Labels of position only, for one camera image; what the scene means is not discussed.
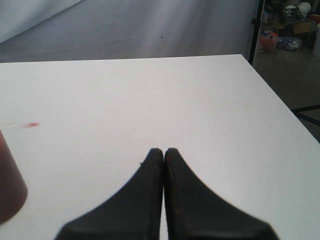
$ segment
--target red cup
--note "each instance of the red cup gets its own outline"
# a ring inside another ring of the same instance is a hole
[[[26,183],[0,131],[0,224],[19,212],[27,194]]]

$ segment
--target concrete floor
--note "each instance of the concrete floor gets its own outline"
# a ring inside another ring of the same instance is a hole
[[[320,104],[320,58],[311,50],[258,53],[255,69],[290,109]],[[320,120],[320,110],[304,114]],[[301,122],[320,142],[320,126]]]

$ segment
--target brown cylinder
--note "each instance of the brown cylinder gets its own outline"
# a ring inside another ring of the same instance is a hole
[[[0,131],[0,224],[25,204],[27,186]]]

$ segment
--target white table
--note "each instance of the white table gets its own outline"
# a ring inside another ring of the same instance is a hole
[[[320,145],[241,55],[2,63],[0,83],[0,127],[29,189],[0,239],[52,240],[152,147],[178,148],[282,240],[319,238]]]

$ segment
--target red mark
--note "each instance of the red mark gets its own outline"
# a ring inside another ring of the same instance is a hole
[[[33,128],[33,127],[38,126],[39,124],[40,124],[40,123],[30,122],[30,123],[26,124],[24,127],[25,127],[25,128]]]

